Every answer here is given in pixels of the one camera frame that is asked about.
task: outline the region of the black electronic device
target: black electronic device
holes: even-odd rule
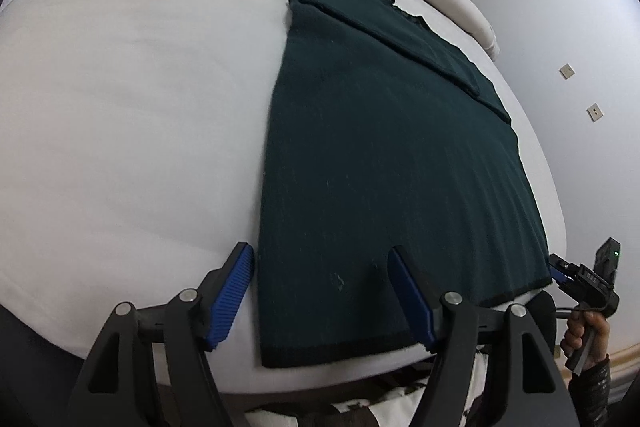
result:
[[[614,291],[619,259],[620,243],[609,237],[596,252],[593,270],[584,264],[577,266],[569,263],[554,253],[549,256],[549,269],[551,277],[558,282],[558,287],[578,302],[578,310],[597,311],[610,317],[617,311],[620,303],[620,298]],[[569,310],[561,309],[556,317],[565,319],[570,313]],[[594,338],[595,330],[585,325],[582,347],[575,350],[565,364],[576,375],[582,372]]]

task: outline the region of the wall plate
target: wall plate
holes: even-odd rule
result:
[[[590,108],[587,109],[591,120],[596,121],[602,118],[602,111],[598,107],[597,103],[594,103]]]
[[[562,66],[562,68],[560,68],[560,74],[564,76],[565,80],[568,80],[569,78],[574,76],[575,71],[574,68],[572,68],[569,64],[565,64],[564,66]]]

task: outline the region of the folded garment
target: folded garment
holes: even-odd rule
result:
[[[546,285],[545,232],[492,83],[392,0],[290,0],[258,242],[262,364],[414,343],[386,275],[403,245],[493,306]]]

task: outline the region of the dark green sweater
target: dark green sweater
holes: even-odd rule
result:
[[[516,134],[478,68],[393,0],[289,7],[260,213],[263,365],[412,344],[393,245],[487,306],[550,282]]]

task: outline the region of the white comforter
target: white comforter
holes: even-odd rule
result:
[[[504,79],[442,13],[397,3],[495,84],[550,249],[564,256],[554,183]],[[0,303],[86,355],[117,302],[164,303],[221,266],[236,241],[255,246],[287,20],[287,0],[13,0],[0,14]],[[252,287],[209,357],[221,391],[319,387],[424,354],[266,369],[255,319]]]

